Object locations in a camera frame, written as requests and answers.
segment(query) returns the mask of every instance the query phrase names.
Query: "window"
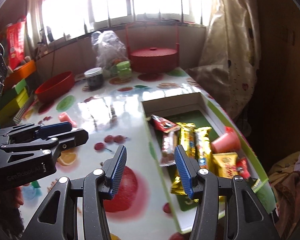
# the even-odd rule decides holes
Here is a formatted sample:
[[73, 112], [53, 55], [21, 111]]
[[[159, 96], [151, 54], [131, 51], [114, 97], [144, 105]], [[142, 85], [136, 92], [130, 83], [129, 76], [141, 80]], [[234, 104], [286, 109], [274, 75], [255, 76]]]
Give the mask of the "window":
[[28, 34], [33, 45], [70, 39], [128, 22], [173, 19], [207, 22], [212, 0], [28, 0]]

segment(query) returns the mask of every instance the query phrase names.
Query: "red snack bag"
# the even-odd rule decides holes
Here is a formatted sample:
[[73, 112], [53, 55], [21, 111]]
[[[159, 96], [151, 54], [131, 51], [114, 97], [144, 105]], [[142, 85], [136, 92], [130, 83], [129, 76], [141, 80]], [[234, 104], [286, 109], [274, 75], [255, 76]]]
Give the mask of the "red snack bag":
[[248, 179], [251, 177], [251, 174], [248, 171], [248, 165], [246, 163], [245, 157], [237, 161], [237, 171], [244, 179]]
[[22, 21], [7, 27], [7, 43], [9, 51], [9, 66], [14, 70], [25, 57], [24, 33], [25, 23]]
[[177, 131], [180, 129], [180, 126], [157, 115], [151, 115], [153, 120], [153, 126], [156, 130], [169, 133], [173, 131]]

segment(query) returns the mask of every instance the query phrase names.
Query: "pink object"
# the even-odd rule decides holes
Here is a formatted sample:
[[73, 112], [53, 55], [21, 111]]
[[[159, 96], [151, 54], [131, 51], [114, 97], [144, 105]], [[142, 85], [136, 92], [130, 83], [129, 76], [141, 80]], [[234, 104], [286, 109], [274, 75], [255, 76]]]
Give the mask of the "pink object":
[[66, 112], [63, 112], [59, 115], [59, 120], [60, 122], [69, 122], [72, 124], [73, 128], [77, 128], [77, 123], [73, 121]]
[[226, 126], [225, 131], [225, 134], [211, 142], [213, 153], [233, 152], [241, 148], [239, 137], [234, 129]]

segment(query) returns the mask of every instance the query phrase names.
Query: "blue gripper pad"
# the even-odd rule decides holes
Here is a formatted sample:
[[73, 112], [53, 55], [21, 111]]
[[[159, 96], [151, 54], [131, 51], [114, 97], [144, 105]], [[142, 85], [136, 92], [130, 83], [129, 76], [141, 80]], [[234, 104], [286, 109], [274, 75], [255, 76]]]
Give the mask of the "blue gripper pad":
[[195, 159], [190, 159], [181, 145], [174, 150], [175, 164], [178, 169], [184, 192], [190, 199], [197, 199], [200, 188], [197, 181], [197, 171], [200, 169]]
[[108, 170], [105, 175], [105, 185], [110, 188], [109, 194], [111, 198], [117, 194], [121, 182], [123, 170], [127, 162], [127, 149], [120, 145], [111, 160]]
[[72, 124], [69, 122], [61, 122], [61, 123], [45, 125], [39, 128], [39, 130], [36, 133], [36, 138], [45, 140], [49, 136], [70, 132], [71, 130], [72, 130]]

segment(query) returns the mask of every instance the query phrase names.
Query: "red bowl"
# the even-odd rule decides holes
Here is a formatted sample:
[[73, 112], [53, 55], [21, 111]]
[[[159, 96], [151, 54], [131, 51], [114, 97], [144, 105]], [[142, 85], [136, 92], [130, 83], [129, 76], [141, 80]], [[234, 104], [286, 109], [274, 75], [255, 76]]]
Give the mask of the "red bowl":
[[67, 93], [74, 85], [74, 75], [67, 71], [48, 79], [35, 94], [41, 103], [49, 103]]

